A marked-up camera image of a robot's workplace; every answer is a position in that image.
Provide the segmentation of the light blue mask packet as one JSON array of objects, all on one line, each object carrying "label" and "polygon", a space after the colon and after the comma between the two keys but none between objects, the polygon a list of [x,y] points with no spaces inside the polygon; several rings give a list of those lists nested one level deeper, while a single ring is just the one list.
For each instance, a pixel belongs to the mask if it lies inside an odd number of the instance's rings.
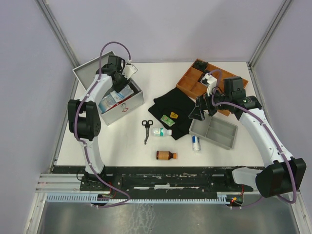
[{"label": "light blue mask packet", "polygon": [[112,107],[114,107],[118,102],[114,99],[114,97],[109,94],[105,96],[99,103],[99,109],[101,110],[101,113],[104,114],[106,111],[110,110]]}]

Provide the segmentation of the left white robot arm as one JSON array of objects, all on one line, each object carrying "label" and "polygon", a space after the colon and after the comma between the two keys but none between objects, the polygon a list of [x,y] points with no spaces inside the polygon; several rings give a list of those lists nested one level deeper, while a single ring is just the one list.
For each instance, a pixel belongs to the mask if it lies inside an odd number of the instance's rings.
[{"label": "left white robot arm", "polygon": [[126,67],[125,59],[109,56],[105,65],[100,64],[91,85],[79,99],[68,102],[69,130],[82,147],[86,172],[94,174],[91,185],[97,190],[107,187],[108,178],[102,175],[104,163],[101,159],[98,135],[101,130],[98,105],[110,89],[120,92],[128,79],[122,74]]}]

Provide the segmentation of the blue white gauze packet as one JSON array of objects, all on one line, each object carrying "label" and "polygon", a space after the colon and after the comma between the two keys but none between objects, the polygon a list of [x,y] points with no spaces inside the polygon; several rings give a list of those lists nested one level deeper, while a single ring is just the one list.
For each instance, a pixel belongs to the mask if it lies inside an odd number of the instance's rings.
[{"label": "blue white gauze packet", "polygon": [[120,102],[129,97],[130,95],[132,95],[133,93],[134,91],[131,89],[129,85],[127,85],[119,93],[117,93],[116,91],[112,91],[110,94],[115,102]]}]

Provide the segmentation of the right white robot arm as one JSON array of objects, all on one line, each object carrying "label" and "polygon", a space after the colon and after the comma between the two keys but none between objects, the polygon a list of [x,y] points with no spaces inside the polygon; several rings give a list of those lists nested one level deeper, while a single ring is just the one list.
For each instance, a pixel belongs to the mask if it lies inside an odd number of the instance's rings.
[{"label": "right white robot arm", "polygon": [[203,121],[205,113],[213,116],[218,110],[227,110],[247,129],[256,144],[264,164],[263,170],[247,167],[236,168],[224,177],[224,186],[234,191],[241,185],[256,188],[265,197],[293,193],[294,204],[307,165],[302,158],[294,158],[278,139],[265,117],[255,96],[247,96],[241,77],[224,79],[224,89],[212,75],[204,76],[207,91],[196,98],[195,107],[189,118]]}]

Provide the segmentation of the black handled scissors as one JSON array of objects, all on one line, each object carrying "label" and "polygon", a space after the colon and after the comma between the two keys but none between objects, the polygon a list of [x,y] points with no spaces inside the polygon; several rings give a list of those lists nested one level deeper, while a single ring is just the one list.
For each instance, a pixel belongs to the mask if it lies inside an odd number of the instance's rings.
[{"label": "black handled scissors", "polygon": [[142,126],[145,127],[145,139],[144,139],[144,144],[146,145],[147,144],[147,141],[148,141],[148,138],[149,138],[149,135],[150,135],[150,126],[153,125],[153,121],[152,120],[143,120],[141,122]]}]

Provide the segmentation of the green small sachet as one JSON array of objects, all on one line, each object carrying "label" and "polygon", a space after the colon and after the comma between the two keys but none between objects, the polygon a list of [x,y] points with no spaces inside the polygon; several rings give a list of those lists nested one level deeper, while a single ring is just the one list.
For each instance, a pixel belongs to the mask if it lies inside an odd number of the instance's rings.
[{"label": "green small sachet", "polygon": [[166,125],[168,125],[169,127],[175,124],[175,122],[166,115],[163,115],[160,120]]}]

